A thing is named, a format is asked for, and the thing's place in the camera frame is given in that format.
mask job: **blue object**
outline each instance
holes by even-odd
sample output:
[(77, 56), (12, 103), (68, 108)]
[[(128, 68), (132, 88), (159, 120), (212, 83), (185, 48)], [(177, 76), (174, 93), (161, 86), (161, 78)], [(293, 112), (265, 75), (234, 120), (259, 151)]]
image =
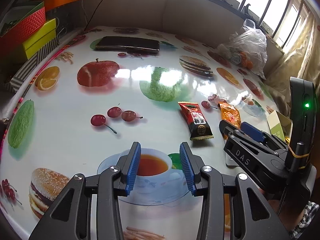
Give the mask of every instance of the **blue object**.
[(128, 175), (127, 175), (127, 185), (125, 187), (125, 191), (127, 192), (128, 195), (130, 194), (130, 191), (133, 190), (134, 182), (136, 180), (136, 176), (138, 172), (140, 157), (141, 157), (141, 144), (138, 143), (129, 167)]
[(244, 132), (246, 135), (248, 135), (250, 138), (252, 138), (256, 142), (263, 143), (264, 140), (266, 139), (260, 130), (258, 130), (257, 128), (255, 128), (254, 126), (252, 126), (247, 122), (242, 122), (240, 125), (240, 129), (242, 132)]
[(195, 175), (191, 168), (190, 161), (188, 159), (188, 156), (183, 144), (180, 144), (180, 161), (181, 161), (184, 176), (186, 178), (188, 189), (190, 190), (191, 194), (194, 196), (196, 192)]

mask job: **hamburger print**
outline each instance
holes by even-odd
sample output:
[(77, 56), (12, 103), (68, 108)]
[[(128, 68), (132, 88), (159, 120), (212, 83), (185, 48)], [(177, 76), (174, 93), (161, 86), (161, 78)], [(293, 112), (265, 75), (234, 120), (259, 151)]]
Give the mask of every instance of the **hamburger print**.
[(69, 180), (68, 177), (46, 168), (38, 168), (32, 172), (29, 202), (31, 210), (39, 219)]
[(195, 57), (180, 56), (179, 63), (184, 69), (191, 71), (195, 74), (204, 77), (213, 77), (213, 72), (211, 71), (211, 68), (208, 67), (208, 65), (203, 60), (200, 60)]

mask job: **apple print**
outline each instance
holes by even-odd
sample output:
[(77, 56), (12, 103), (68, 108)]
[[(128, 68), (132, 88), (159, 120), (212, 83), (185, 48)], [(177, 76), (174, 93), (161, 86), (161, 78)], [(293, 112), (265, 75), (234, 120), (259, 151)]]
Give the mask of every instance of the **apple print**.
[(118, 70), (119, 65), (110, 60), (89, 62), (78, 71), (77, 80), (79, 85), (85, 87), (102, 87), (107, 85)]

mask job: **orange snack package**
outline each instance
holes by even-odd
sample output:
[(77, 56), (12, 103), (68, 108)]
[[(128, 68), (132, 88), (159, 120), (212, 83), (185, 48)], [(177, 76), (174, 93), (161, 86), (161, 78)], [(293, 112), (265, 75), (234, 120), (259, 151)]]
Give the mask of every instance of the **orange snack package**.
[(220, 102), (218, 107), (221, 109), (221, 119), (226, 120), (240, 129), (241, 119), (238, 109), (228, 103)]

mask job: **plaid sleeve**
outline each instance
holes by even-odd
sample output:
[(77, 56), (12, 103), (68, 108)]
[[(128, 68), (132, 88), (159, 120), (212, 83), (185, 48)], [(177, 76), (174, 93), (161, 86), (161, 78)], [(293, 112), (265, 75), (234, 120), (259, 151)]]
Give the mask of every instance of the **plaid sleeve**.
[(306, 227), (310, 224), (311, 220), (316, 215), (316, 212), (319, 209), (319, 205), (309, 201), (306, 207), (304, 208), (304, 214), (299, 224), (289, 232), (289, 235), (292, 240), (298, 239)]

